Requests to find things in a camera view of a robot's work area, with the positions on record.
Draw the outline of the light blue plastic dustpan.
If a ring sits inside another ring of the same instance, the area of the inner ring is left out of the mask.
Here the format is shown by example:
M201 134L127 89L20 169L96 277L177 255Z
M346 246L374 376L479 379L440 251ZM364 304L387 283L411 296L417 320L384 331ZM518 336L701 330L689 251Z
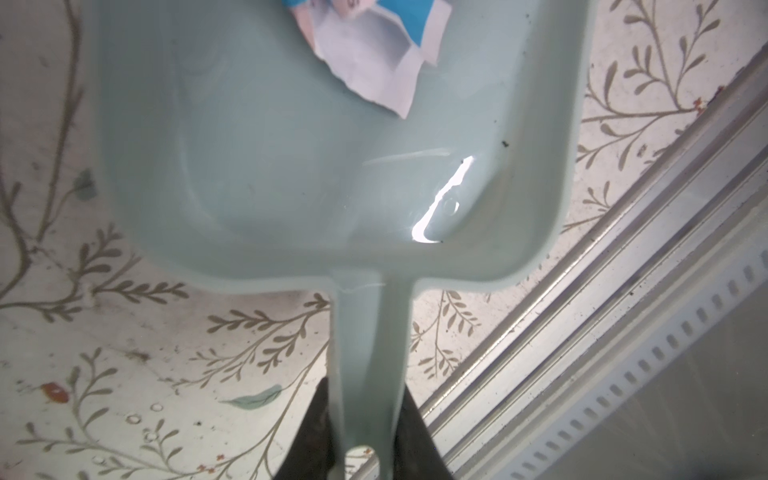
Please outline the light blue plastic dustpan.
M447 1L402 119L284 2L84 2L97 185L186 282L329 293L327 479L361 446L393 479L414 297L509 286L557 237L595 5Z

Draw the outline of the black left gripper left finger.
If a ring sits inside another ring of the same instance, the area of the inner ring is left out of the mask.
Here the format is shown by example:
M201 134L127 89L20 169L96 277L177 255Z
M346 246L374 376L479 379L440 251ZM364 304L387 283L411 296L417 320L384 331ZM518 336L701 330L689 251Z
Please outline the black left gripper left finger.
M326 480L335 465L328 378L317 385L275 480Z

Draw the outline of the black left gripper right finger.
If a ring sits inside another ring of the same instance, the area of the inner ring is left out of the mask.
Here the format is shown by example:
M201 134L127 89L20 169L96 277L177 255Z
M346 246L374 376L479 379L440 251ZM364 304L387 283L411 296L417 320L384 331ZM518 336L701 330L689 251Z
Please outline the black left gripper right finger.
M395 430L394 480L452 480L408 388Z

